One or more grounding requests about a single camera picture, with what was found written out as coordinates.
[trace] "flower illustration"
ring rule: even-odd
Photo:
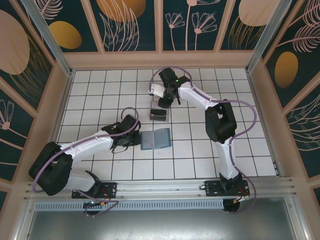
[[[209,33],[217,30],[215,13],[203,13],[199,18],[199,12],[192,14],[192,24],[195,32],[194,50],[197,50],[198,34]]]
[[[8,130],[12,115],[14,114],[15,105],[8,101],[7,106],[3,99],[0,100],[0,129]]]
[[[209,5],[216,4],[220,2],[220,0],[186,0],[187,4],[191,7],[196,5]]]
[[[165,15],[165,20],[168,23],[170,28],[172,47],[173,47],[173,50],[175,51],[176,48],[174,44],[174,37],[172,35],[172,29],[182,27],[186,23],[185,21],[183,21],[183,17],[181,16],[181,13],[173,13],[172,16],[170,13],[167,13]]]

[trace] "cable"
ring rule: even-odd
[[[234,213],[234,214],[241,214],[241,213],[245,213],[245,212],[249,211],[249,210],[255,205],[255,203],[256,203],[256,200],[257,200],[257,190],[256,190],[256,187],[255,187],[254,183],[252,182],[252,180],[251,180],[247,175],[245,175],[242,171],[240,171],[240,169],[236,166],[235,161],[234,161],[234,159],[233,159],[233,157],[232,157],[232,142],[235,140],[236,137],[239,137],[239,136],[241,136],[241,135],[249,132],[249,131],[255,126],[255,124],[256,124],[256,122],[257,122],[257,113],[256,113],[256,110],[254,109],[254,107],[253,107],[252,105],[250,105],[249,103],[247,103],[247,102],[245,102],[245,101],[241,101],[241,100],[215,100],[215,99],[212,99],[212,98],[210,98],[210,97],[207,97],[206,95],[203,95],[201,92],[199,92],[199,91],[194,87],[194,84],[193,84],[193,82],[192,82],[192,76],[191,76],[191,74],[190,74],[188,71],[186,71],[185,69],[183,69],[182,67],[179,67],[179,66],[165,66],[165,67],[162,67],[162,68],[160,68],[159,70],[157,70],[157,71],[152,75],[152,77],[151,77],[151,79],[150,79],[150,82],[149,82],[149,92],[151,92],[151,86],[152,86],[152,83],[153,83],[153,80],[154,80],[155,76],[156,76],[159,72],[161,72],[162,70],[164,70],[164,69],[166,69],[166,68],[179,69],[179,70],[183,71],[184,73],[186,73],[186,74],[189,76],[190,85],[191,85],[191,87],[192,87],[192,90],[195,91],[197,94],[199,94],[199,95],[200,95],[201,97],[203,97],[204,99],[208,100],[209,102],[217,103],[217,104],[224,104],[224,103],[238,103],[238,104],[243,104],[243,105],[248,106],[248,107],[253,111],[253,123],[252,123],[252,125],[251,125],[248,129],[246,129],[246,130],[244,130],[244,131],[242,131],[242,132],[234,135],[234,136],[230,139],[230,141],[229,141],[229,154],[230,154],[231,163],[232,163],[233,167],[235,168],[235,170],[237,170],[240,174],[242,174],[242,175],[244,176],[244,178],[246,178],[246,179],[248,180],[248,182],[252,185],[253,192],[254,192],[254,197],[253,197],[253,202],[252,202],[252,204],[251,204],[247,209],[245,209],[245,210],[237,211],[237,212],[233,212],[233,213]]]
[[[90,137],[90,138],[87,138],[87,139],[84,139],[84,140],[81,140],[59,152],[57,152],[56,154],[54,154],[51,158],[49,158],[49,160],[42,166],[42,168],[40,169],[40,171],[38,172],[38,174],[36,175],[36,177],[34,178],[34,181],[33,181],[33,185],[32,185],[32,190],[34,193],[38,194],[38,193],[42,193],[44,190],[36,190],[36,185],[37,185],[37,182],[41,176],[41,174],[44,172],[44,170],[46,169],[46,167],[58,156],[60,156],[61,154],[63,154],[64,152],[68,151],[68,150],[71,150],[73,148],[75,148],[76,146],[79,146],[80,144],[83,144],[83,143],[86,143],[88,141],[91,141],[91,140],[94,140],[94,139],[100,139],[100,138],[105,138],[105,137],[119,137],[119,136],[122,136],[122,135],[125,135],[129,132],[131,132],[132,130],[134,130],[136,128],[136,126],[138,125],[138,122],[139,122],[139,113],[138,111],[133,108],[133,107],[126,107],[125,109],[122,110],[121,112],[121,119],[123,119],[123,113],[125,110],[127,109],[133,109],[135,111],[135,114],[136,114],[136,121],[134,123],[134,125],[128,129],[127,131],[124,131],[124,132],[121,132],[121,133],[117,133],[117,134],[103,134],[103,135],[99,135],[99,136],[93,136],[93,137]],[[104,211],[101,211],[99,213],[97,213],[95,216],[100,216],[102,214],[105,214],[107,212],[109,212],[112,208],[114,208],[118,203],[119,201],[118,200],[101,200],[101,199],[98,199],[98,198],[94,198],[94,197],[91,197],[87,194],[85,194],[84,192],[82,192],[81,190],[76,190],[78,193],[82,194],[83,196],[85,196],[86,198],[88,199],[91,199],[91,200],[94,200],[94,201],[97,201],[97,202],[103,202],[103,203],[115,203],[113,204],[111,207],[109,207],[107,210],[104,210]]]

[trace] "white tile floor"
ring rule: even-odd
[[[169,122],[149,120],[151,96],[149,80],[156,70],[77,71],[66,106],[58,143],[90,136],[103,126],[120,121],[122,109],[135,107],[141,131],[170,128],[172,147],[140,150],[140,146],[112,154],[103,151],[82,161],[77,168],[91,170],[101,180],[153,180],[215,178],[219,176],[219,156],[205,130],[205,114],[181,100],[170,109]],[[194,84],[216,99],[243,100],[255,106],[244,69],[187,69]],[[177,76],[183,72],[175,71]],[[161,84],[159,76],[154,78]],[[253,121],[246,106],[233,103],[236,132]],[[275,176],[274,163],[260,122],[235,140],[238,167],[248,176]]]

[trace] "purple cable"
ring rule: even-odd
[[[100,136],[93,136],[93,137],[90,137],[90,138],[81,140],[81,141],[79,141],[79,142],[77,142],[77,143],[75,143],[75,144],[73,144],[73,145],[71,145],[71,146],[69,146],[69,147],[67,147],[67,148],[65,148],[65,149],[57,152],[55,155],[53,155],[53,156],[43,165],[43,167],[40,169],[40,171],[39,171],[38,174],[36,175],[36,177],[35,177],[35,179],[34,179],[34,181],[33,181],[33,185],[32,185],[32,190],[33,190],[33,192],[36,193],[36,194],[43,192],[43,190],[36,190],[37,182],[38,182],[41,174],[42,174],[42,173],[44,172],[44,170],[46,169],[46,167],[47,167],[56,157],[58,157],[59,155],[63,154],[64,152],[66,152],[66,151],[68,151],[68,150],[70,150],[70,149],[72,149],[72,148],[75,148],[76,146],[78,146],[78,145],[80,145],[80,144],[86,143],[86,142],[88,142],[88,141],[91,141],[91,140],[94,140],[94,139],[105,138],[105,137],[118,137],[118,136],[122,136],[122,135],[125,135],[125,134],[129,133],[129,132],[132,131],[133,129],[135,129],[136,126],[137,126],[137,124],[138,124],[138,122],[139,122],[139,113],[138,113],[138,111],[137,111],[135,108],[129,106],[129,107],[126,107],[125,109],[122,110],[122,112],[121,112],[121,119],[123,119],[123,113],[124,113],[124,111],[127,110],[127,109],[133,109],[133,110],[135,111],[135,114],[136,114],[136,121],[135,121],[134,125],[133,125],[130,129],[128,129],[127,131],[124,131],[124,132],[122,132],[122,133],[117,133],[117,134],[103,134],[103,135],[100,135]],[[109,207],[107,210],[103,211],[103,214],[109,212],[110,209],[114,208],[114,207],[119,203],[119,201],[117,201],[117,200],[108,200],[108,201],[107,201],[107,200],[100,200],[100,199],[98,199],[98,198],[91,197],[91,196],[85,194],[84,192],[82,192],[82,191],[80,191],[80,190],[76,190],[76,191],[77,191],[78,193],[82,194],[83,196],[85,196],[86,198],[91,199],[91,200],[94,200],[94,201],[97,201],[97,202],[115,203],[115,204],[113,204],[111,207]]]
[[[235,168],[235,170],[237,170],[240,174],[242,174],[242,175],[248,180],[248,182],[252,185],[253,192],[254,192],[252,204],[251,204],[247,209],[245,209],[245,210],[236,211],[236,212],[233,212],[233,213],[234,213],[234,214],[242,214],[242,213],[245,213],[245,212],[249,211],[249,210],[255,205],[255,203],[256,203],[256,200],[257,200],[257,190],[256,190],[256,187],[255,187],[254,183],[252,182],[252,180],[251,180],[247,175],[245,175],[242,171],[240,171],[240,169],[236,166],[235,161],[234,161],[234,159],[233,159],[233,157],[232,157],[232,145],[231,145],[231,143],[233,142],[233,140],[235,140],[236,137],[241,136],[242,134],[245,134],[245,133],[249,132],[249,131],[255,126],[255,124],[256,124],[256,122],[257,122],[257,113],[256,113],[256,110],[254,109],[254,107],[253,107],[252,105],[250,105],[249,103],[247,103],[247,102],[245,102],[245,101],[241,101],[241,100],[214,100],[214,99],[211,99],[211,98],[207,97],[206,95],[203,95],[201,92],[199,92],[199,91],[194,87],[194,84],[193,84],[193,82],[192,82],[192,76],[191,76],[191,74],[190,74],[188,71],[184,70],[182,67],[179,67],[179,66],[165,66],[165,67],[162,67],[162,68],[160,68],[159,70],[157,70],[157,71],[152,75],[152,77],[151,77],[151,79],[150,79],[149,92],[151,92],[151,86],[152,86],[153,80],[154,80],[155,76],[157,75],[157,73],[161,72],[162,70],[164,70],[164,69],[166,69],[166,68],[179,69],[179,70],[183,71],[184,73],[186,73],[186,74],[189,76],[189,78],[190,78],[190,85],[191,85],[191,87],[192,87],[192,90],[195,91],[197,94],[199,94],[199,95],[200,95],[201,97],[203,97],[204,99],[208,100],[209,102],[217,103],[217,104],[224,104],[224,103],[239,103],[239,104],[244,104],[244,105],[248,106],[248,107],[253,111],[253,116],[254,116],[254,117],[253,117],[253,123],[252,123],[252,125],[251,125],[248,129],[246,129],[246,130],[244,130],[244,131],[242,131],[242,132],[234,135],[234,136],[230,139],[230,141],[229,141],[229,154],[230,154],[231,163],[232,163],[233,167]]]

